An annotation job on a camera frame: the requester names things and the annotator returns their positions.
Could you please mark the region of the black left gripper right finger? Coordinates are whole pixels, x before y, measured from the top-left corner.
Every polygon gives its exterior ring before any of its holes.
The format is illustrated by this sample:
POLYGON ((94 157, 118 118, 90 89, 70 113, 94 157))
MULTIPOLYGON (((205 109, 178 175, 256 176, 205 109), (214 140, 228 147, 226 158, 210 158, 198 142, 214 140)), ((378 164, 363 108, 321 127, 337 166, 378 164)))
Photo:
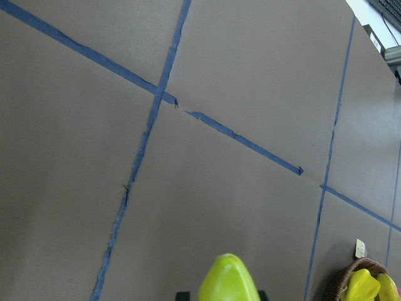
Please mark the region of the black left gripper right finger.
POLYGON ((264 290, 258 291, 260 301, 268 301, 268 296, 264 290))

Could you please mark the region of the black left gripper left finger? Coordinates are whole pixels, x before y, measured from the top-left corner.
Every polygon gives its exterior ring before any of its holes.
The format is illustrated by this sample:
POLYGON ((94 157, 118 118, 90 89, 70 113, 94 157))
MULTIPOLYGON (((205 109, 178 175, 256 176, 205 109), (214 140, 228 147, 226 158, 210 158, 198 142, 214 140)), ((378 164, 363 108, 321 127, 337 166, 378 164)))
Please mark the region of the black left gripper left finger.
POLYGON ((190 292, 182 291, 175 294, 175 301, 190 301, 190 292))

